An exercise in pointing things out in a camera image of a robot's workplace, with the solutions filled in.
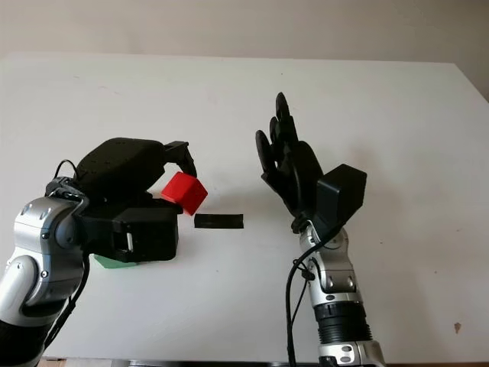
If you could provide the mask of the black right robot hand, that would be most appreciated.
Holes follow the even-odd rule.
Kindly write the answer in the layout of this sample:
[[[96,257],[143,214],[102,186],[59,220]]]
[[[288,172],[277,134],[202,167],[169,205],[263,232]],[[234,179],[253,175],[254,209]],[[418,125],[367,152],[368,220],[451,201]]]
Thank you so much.
[[[298,234],[313,217],[316,185],[323,172],[312,148],[298,138],[283,93],[277,94],[275,106],[269,133],[258,130],[255,134],[261,178],[282,199],[293,216],[291,229]]]

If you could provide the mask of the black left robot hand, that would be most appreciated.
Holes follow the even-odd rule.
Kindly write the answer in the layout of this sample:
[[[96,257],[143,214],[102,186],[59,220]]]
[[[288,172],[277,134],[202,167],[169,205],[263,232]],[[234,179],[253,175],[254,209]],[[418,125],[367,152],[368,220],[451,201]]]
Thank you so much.
[[[176,164],[197,176],[186,141],[162,144],[138,138],[111,138],[90,151],[77,165],[75,185],[90,201],[100,203],[148,203],[149,189]]]

